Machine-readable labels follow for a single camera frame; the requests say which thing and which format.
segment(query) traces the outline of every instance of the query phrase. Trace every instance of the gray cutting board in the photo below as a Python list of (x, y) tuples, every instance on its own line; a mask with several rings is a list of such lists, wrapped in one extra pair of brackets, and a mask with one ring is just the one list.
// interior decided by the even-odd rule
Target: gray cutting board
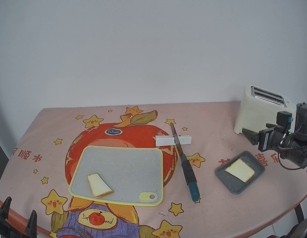
[[(137, 206), (156, 206), (163, 198), (162, 152), (156, 148), (88, 146), (69, 186), (74, 197)], [(87, 176), (99, 174), (114, 191), (95, 198)]]

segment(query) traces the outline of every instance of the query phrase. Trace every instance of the toast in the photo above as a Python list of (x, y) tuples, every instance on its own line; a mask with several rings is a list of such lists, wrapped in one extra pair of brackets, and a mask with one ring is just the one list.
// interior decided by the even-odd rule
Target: toast
[(248, 182), (255, 174), (255, 171), (241, 159), (235, 161), (233, 164), (227, 167), (225, 171), (245, 183)]
[(96, 198), (101, 198), (113, 193), (111, 188), (107, 186), (98, 174), (88, 175), (88, 183), (90, 184), (93, 196)]

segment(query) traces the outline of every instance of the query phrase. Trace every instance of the teal knife handle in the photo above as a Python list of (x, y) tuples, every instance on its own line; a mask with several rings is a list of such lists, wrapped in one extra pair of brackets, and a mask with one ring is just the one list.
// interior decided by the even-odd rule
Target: teal knife handle
[(182, 155), (182, 169), (184, 173), (184, 177), (186, 179), (187, 185), (189, 186), (191, 198), (193, 202), (196, 202), (200, 198), (200, 192), (198, 185), (196, 183), (195, 174), (193, 172), (192, 166), (190, 162), (187, 160), (185, 155)]
[(200, 192), (199, 192), (199, 188), (196, 182), (190, 182), (188, 184), (189, 186), (189, 190), (190, 190), (190, 194), (191, 194), (191, 198), (193, 202), (196, 202), (200, 199)]

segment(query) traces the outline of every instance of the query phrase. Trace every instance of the white toaster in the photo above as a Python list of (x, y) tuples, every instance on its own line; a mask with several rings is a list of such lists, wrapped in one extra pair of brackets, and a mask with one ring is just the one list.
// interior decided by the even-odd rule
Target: white toaster
[(243, 128), (255, 132), (266, 129), (267, 123), (276, 124), (279, 111), (290, 112), (295, 119), (296, 107), (289, 98), (256, 86), (246, 86), (236, 116), (234, 131), (238, 134), (242, 133)]

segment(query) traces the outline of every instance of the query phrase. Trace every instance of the table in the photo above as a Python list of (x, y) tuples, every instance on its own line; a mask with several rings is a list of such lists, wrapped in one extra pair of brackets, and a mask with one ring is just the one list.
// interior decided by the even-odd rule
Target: table
[[(238, 108), (239, 102), (216, 102), (43, 109), (3, 173), (0, 206), (7, 196), (12, 197), (8, 220), (21, 231), (36, 210), (38, 232), (54, 238), (249, 237), (306, 197), (307, 173), (283, 169), (275, 152), (260, 153), (242, 134), (235, 134)], [(192, 136), (191, 145), (183, 145), (183, 151), (198, 180), (198, 202), (191, 201), (174, 146), (160, 147), (164, 199), (158, 206), (96, 203), (69, 194), (68, 184), (86, 146), (153, 148), (156, 135), (171, 134), (171, 122), (180, 135)], [(108, 135), (105, 131), (110, 128), (122, 133)], [(244, 150), (254, 154), (266, 171), (234, 195), (215, 176), (215, 169)], [(284, 164), (295, 167), (288, 160)], [(114, 221), (102, 228), (98, 220), (79, 220), (93, 211), (106, 212), (101, 222)]]

